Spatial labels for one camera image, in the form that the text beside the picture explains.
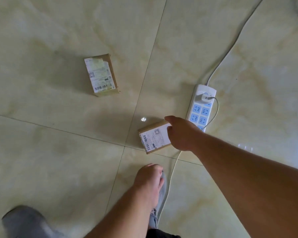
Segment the white power strip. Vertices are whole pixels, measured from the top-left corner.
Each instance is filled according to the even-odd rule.
[[[214,99],[203,101],[203,94],[215,97],[216,90],[214,88],[210,88],[209,86],[201,84],[196,85],[192,95],[190,108],[187,113],[187,120],[194,123],[201,130],[203,130],[203,128],[208,124],[214,103]]]

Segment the small brown box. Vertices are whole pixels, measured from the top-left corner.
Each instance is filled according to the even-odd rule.
[[[162,120],[138,130],[147,154],[171,145],[167,132],[168,126],[171,126],[171,124]]]
[[[96,96],[119,94],[110,54],[85,58],[85,64]]]

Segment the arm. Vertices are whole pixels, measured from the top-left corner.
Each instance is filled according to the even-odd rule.
[[[167,116],[172,145],[192,151],[251,237],[298,237],[298,169],[265,159]]]
[[[162,169],[154,164],[141,168],[133,186],[85,238],[146,237],[150,212],[158,203],[164,183]]]

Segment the person's left hand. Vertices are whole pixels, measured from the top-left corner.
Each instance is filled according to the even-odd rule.
[[[151,209],[155,208],[159,201],[159,191],[163,186],[164,179],[161,178],[163,167],[159,164],[148,164],[142,167],[135,178],[134,186],[145,189],[150,196]]]

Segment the sneaker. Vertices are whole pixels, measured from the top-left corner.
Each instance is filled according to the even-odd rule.
[[[162,172],[161,177],[164,178],[165,182],[159,192],[158,205],[151,211],[150,218],[149,218],[149,226],[154,229],[158,229],[158,213],[159,213],[159,210],[163,204],[163,200],[164,200],[166,192],[167,192],[167,179],[166,179],[166,175],[164,174],[164,172]]]
[[[64,238],[47,224],[44,216],[28,206],[17,206],[2,217],[8,238]]]

